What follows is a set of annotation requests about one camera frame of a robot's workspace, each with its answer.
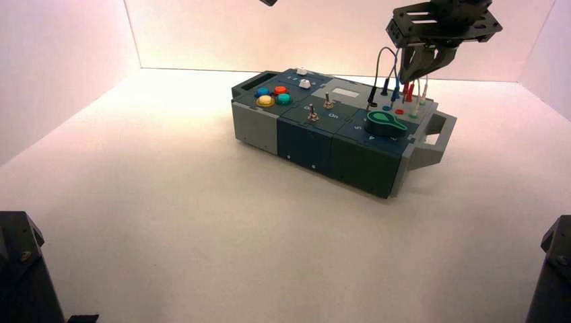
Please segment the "red button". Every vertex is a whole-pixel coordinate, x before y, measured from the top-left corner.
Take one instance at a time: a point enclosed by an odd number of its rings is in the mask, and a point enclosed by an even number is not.
[[[273,89],[273,93],[277,96],[280,94],[286,94],[288,92],[288,89],[286,89],[285,86],[276,86],[275,89]]]

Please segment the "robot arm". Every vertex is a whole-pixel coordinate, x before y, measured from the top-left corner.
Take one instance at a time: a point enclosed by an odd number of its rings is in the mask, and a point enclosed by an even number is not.
[[[261,0],[272,6],[277,0]],[[487,42],[500,23],[488,11],[492,0],[431,0],[396,8],[387,33],[402,48],[402,83],[414,81],[454,60],[462,42]]]

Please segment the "blue button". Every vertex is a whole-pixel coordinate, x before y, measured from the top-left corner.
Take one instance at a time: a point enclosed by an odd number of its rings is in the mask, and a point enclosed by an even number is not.
[[[265,87],[260,87],[258,91],[256,91],[255,97],[259,98],[261,96],[268,96],[268,95],[269,95],[269,89]]]

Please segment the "panel module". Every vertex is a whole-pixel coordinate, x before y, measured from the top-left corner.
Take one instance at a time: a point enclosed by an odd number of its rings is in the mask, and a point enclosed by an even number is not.
[[[387,198],[408,170],[442,159],[456,118],[417,97],[304,69],[266,71],[232,88],[236,138],[300,166]],[[440,134],[434,145],[427,135]]]

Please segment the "rectangular slot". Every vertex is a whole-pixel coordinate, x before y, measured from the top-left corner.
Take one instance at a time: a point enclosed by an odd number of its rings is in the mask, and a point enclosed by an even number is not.
[[[246,91],[266,82],[268,79],[271,79],[272,77],[276,76],[276,73],[268,73],[265,74],[264,76],[261,76],[253,81],[251,81],[250,83],[246,83],[244,85],[242,85],[242,89],[245,89]]]
[[[434,19],[430,20],[413,20],[413,24],[437,24],[438,22]]]
[[[438,141],[439,136],[440,136],[440,133],[428,135],[428,136],[426,136],[426,140],[424,142],[427,143],[428,145],[435,145],[436,142]]]

